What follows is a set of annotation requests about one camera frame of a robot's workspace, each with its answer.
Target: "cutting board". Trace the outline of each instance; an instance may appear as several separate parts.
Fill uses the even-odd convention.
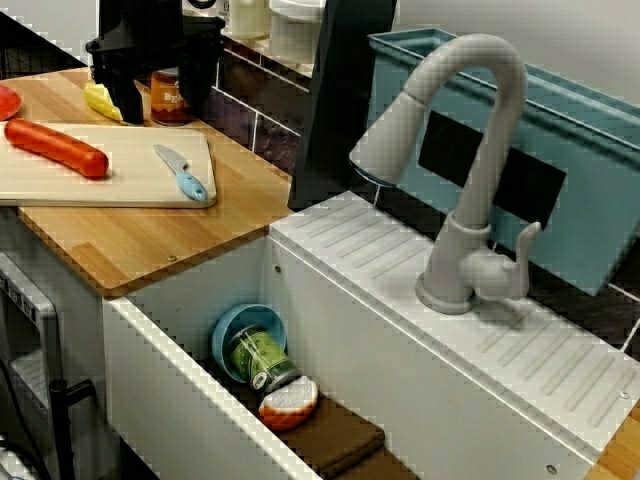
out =
[[[0,122],[0,132],[6,122]],[[0,133],[0,205],[204,208],[216,201],[206,137],[190,129],[43,123],[82,140],[109,157],[104,178],[90,180],[58,162],[13,147]],[[153,145],[187,159],[186,171],[207,191],[190,199]]]

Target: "faucet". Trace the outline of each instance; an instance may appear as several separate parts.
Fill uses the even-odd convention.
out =
[[[440,46],[413,71],[403,90],[365,132],[349,158],[370,182],[392,187],[400,180],[422,124],[425,105],[453,75],[471,66],[492,71],[496,99],[458,203],[444,222],[416,295],[433,310],[460,315],[473,292],[485,300],[519,299],[529,290],[528,257],[541,231],[526,227],[516,240],[516,261],[487,247],[489,211],[527,94],[527,71],[516,49],[492,35],[458,37]]]

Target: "yellow sponge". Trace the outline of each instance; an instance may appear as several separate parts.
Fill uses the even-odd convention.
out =
[[[88,81],[84,86],[83,96],[94,110],[114,120],[123,121],[120,109],[113,104],[109,90],[103,84],[96,85],[94,81]]]

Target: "knife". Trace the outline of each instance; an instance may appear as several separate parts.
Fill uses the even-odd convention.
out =
[[[189,164],[182,155],[169,147],[165,147],[164,145],[156,144],[153,146],[153,149],[176,174],[176,180],[178,181],[180,190],[199,202],[207,200],[206,189],[198,179],[184,171],[184,168]]]

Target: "blue container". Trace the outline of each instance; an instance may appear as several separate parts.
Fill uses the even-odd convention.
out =
[[[280,316],[266,305],[259,303],[245,303],[237,305],[220,317],[211,335],[211,353],[216,363],[240,383],[247,383],[232,365],[227,365],[223,355],[225,343],[243,328],[260,325],[273,338],[282,351],[287,347],[287,334]]]
[[[437,29],[369,36],[376,60],[368,126],[424,57],[453,38]],[[527,72],[528,100],[512,147],[566,172],[531,261],[595,295],[615,272],[640,226],[640,109],[531,65]],[[437,111],[484,132],[495,90],[493,75],[484,68],[465,70],[440,89],[427,106],[398,188],[441,212],[455,207],[462,189],[418,165],[429,113]],[[495,206],[489,221],[491,238],[514,250],[526,223]]]

